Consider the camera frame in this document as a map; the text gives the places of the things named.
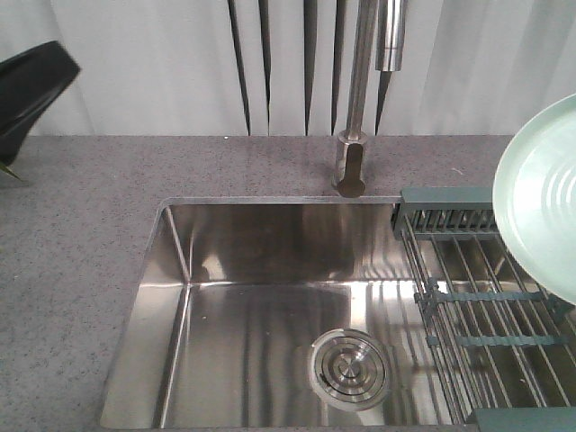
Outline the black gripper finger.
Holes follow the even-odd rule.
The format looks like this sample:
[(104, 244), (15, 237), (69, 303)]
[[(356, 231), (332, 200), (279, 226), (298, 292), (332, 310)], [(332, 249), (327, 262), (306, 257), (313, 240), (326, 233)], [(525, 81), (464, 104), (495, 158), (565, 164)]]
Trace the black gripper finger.
[(1, 62), (1, 162), (12, 164), (35, 122), (74, 82), (80, 66), (56, 40)]

